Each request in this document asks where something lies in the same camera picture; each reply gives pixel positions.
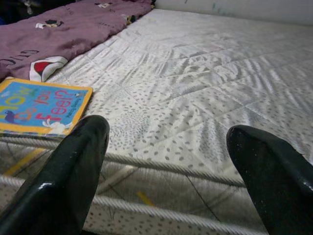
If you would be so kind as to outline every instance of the white wall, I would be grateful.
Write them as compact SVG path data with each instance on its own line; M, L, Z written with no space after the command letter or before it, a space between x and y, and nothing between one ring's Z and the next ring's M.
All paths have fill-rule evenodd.
M156 7L313 25L313 0L156 0Z

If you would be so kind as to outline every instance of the yellow book border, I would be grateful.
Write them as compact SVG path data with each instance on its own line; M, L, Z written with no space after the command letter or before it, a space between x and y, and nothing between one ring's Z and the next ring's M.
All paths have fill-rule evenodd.
M56 83L43 83L43 82L35 82L35 81L29 81L14 77L8 77L4 81L0 83L0 93L9 86L12 82L19 82L23 84L34 84L39 86L46 86L46 87L58 87L58 88L65 88L65 89L71 89L71 90L84 90L87 91L83 103L81 104L80 108L76 112L73 120L72 120L72 126L65 130L63 132L64 135L68 134L75 124L79 121L81 116L83 115L84 110L87 107L87 104L91 98L93 89L91 87L77 87L77 86L70 86L70 85L62 85L62 84L56 84ZM7 130L12 132L34 132L38 134L47 134L51 129L48 127L38 127L38 126L23 126L23 125L15 125L15 124L6 124L6 123L0 123L0 130Z

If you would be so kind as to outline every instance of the white mattress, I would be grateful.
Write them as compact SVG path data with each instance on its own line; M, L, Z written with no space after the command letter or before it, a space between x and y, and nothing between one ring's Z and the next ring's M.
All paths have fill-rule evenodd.
M287 140L313 163L312 62L312 27L155 9L48 82L94 88L86 115L109 121L109 153L238 179L225 142L236 124ZM5 172L32 149L1 150ZM121 168L108 164L103 176ZM142 202L140 191L158 207L215 219L205 202L221 221L262 230L244 188L145 169L113 186L102 195Z

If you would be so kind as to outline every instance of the blanket print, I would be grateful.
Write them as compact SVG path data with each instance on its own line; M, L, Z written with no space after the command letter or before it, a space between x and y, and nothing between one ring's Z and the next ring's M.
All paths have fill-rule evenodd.
M151 0L84 0L0 27L0 79L45 82L57 69L123 30Z

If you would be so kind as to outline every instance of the bedding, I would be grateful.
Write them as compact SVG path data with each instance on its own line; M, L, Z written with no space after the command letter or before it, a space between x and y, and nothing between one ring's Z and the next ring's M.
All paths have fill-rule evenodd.
M312 27L155 9L48 81L94 88L86 115L109 121L108 153L240 180L225 142L236 124L287 140L313 163L312 62ZM15 144L2 143L0 150L1 172L19 178L48 157L44 151L26 161L34 149ZM121 204L152 204L196 221L240 225L237 234L264 231L244 187L116 163L103 166L103 185L99 196ZM86 228L128 235L236 234L107 205L93 205Z
M151 1L85 0L0 27L0 65L10 75L46 81L69 60L151 10ZM7 76L0 70L0 78Z

